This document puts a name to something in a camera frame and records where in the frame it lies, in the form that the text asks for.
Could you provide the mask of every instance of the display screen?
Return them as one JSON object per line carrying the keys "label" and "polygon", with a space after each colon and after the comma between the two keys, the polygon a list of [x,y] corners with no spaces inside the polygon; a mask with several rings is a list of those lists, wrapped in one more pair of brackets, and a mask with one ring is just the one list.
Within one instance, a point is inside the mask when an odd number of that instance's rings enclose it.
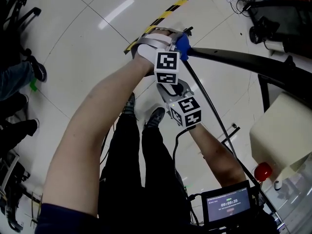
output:
{"label": "display screen", "polygon": [[250,208],[247,188],[207,199],[209,221],[241,213]]}

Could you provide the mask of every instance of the fiducial marker cube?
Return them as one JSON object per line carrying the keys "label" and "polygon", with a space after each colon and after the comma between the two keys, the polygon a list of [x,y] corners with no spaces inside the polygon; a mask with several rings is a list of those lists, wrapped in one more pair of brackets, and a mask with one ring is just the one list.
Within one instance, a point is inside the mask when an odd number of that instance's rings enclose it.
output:
{"label": "fiducial marker cube", "polygon": [[180,53],[157,50],[154,74],[157,83],[177,84]]}
{"label": "fiducial marker cube", "polygon": [[201,122],[201,108],[194,97],[187,97],[169,104],[170,115],[183,128]]}

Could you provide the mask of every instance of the black pole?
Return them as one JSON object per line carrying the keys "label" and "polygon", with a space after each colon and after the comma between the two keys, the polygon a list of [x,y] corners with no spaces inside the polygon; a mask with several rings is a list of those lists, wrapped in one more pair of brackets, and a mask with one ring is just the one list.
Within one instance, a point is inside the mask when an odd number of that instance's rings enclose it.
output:
{"label": "black pole", "polygon": [[209,95],[207,94],[206,90],[204,89],[203,85],[201,84],[200,80],[198,79],[197,75],[195,74],[193,68],[190,66],[189,62],[186,61],[186,60],[184,60],[184,61],[182,61],[182,62],[184,63],[186,69],[190,72],[191,76],[193,77],[194,81],[196,82],[197,86],[199,87],[199,89],[201,90],[203,96],[205,97],[206,101],[208,102],[209,106],[211,107],[211,109],[212,109],[212,111],[213,111],[213,113],[214,113],[214,116],[216,117],[217,121],[219,122],[219,125],[220,125],[221,128],[222,128],[222,131],[223,131],[223,133],[224,133],[224,135],[225,135],[225,138],[226,138],[226,140],[228,141],[228,143],[229,143],[229,145],[230,145],[230,147],[231,147],[231,149],[232,149],[232,151],[233,151],[233,155],[235,156],[236,159],[238,159],[238,158],[237,158],[237,155],[236,155],[236,153],[235,153],[234,147],[233,147],[233,145],[232,145],[232,142],[231,142],[231,140],[230,140],[230,137],[229,137],[229,135],[228,135],[228,133],[227,133],[227,131],[226,131],[226,129],[225,129],[223,123],[222,123],[222,120],[221,120],[221,118],[220,118],[220,116],[219,116],[217,110],[215,109],[215,106],[214,106],[214,104],[212,103],[212,101],[211,101]]}
{"label": "black pole", "polygon": [[285,62],[274,59],[220,49],[190,48],[188,56],[214,60],[236,66],[264,78],[270,84],[284,89],[305,101],[312,108],[312,73],[296,67],[291,56]]}
{"label": "black pole", "polygon": [[192,67],[190,66],[190,64],[188,63],[188,61],[182,61],[183,64],[185,65],[186,69],[190,72],[192,78],[194,79],[195,83],[197,84],[197,86],[199,87],[199,89],[201,90],[203,96],[205,97],[206,101],[208,102],[208,104],[210,105],[215,117],[217,118],[219,124],[220,124],[220,127],[222,128],[222,131],[225,135],[225,138],[226,140],[228,141],[230,147],[232,150],[230,150],[230,148],[228,148],[228,150],[234,155],[234,157],[237,159],[238,163],[241,165],[243,171],[246,173],[246,175],[250,178],[250,180],[254,183],[254,185],[256,186],[256,188],[258,189],[258,191],[260,192],[260,194],[265,198],[266,200],[266,203],[268,205],[268,207],[270,208],[270,210],[273,212],[273,213],[276,213],[276,209],[274,208],[273,204],[269,201],[269,199],[267,198],[267,196],[265,195],[265,193],[261,190],[260,188],[260,185],[258,183],[258,181],[255,179],[255,177],[248,171],[248,169],[244,166],[244,164],[238,159],[236,153],[235,153],[235,150],[234,150],[234,147],[232,145],[232,142],[230,140],[230,137],[223,125],[223,122],[217,112],[217,110],[215,109],[211,99],[209,98],[205,88],[203,87],[203,85],[201,84],[200,80],[198,79],[196,73],[194,72],[194,70],[192,69]]}

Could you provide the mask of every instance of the blue clamp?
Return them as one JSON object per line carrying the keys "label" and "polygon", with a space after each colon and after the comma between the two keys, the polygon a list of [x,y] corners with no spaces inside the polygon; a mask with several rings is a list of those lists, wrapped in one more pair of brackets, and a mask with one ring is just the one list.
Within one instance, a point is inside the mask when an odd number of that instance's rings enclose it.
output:
{"label": "blue clamp", "polygon": [[181,53],[181,60],[188,60],[188,50],[191,48],[189,39],[185,33],[176,41],[175,47]]}

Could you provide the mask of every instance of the black pants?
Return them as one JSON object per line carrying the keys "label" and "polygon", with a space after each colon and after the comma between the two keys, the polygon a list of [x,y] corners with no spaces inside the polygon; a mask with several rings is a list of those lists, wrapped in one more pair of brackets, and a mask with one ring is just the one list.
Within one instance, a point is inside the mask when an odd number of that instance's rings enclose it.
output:
{"label": "black pants", "polygon": [[15,112],[21,110],[26,104],[24,95],[16,93],[9,99],[0,101],[0,119],[3,130],[0,130],[0,157],[17,146],[27,135],[32,136],[37,130],[37,123],[33,120],[25,120],[15,124],[5,121]]}
{"label": "black pants", "polygon": [[117,228],[190,222],[189,203],[178,182],[173,160],[158,128],[142,133],[146,163],[145,188],[141,185],[137,121],[121,115],[111,140],[100,178],[98,215]]}

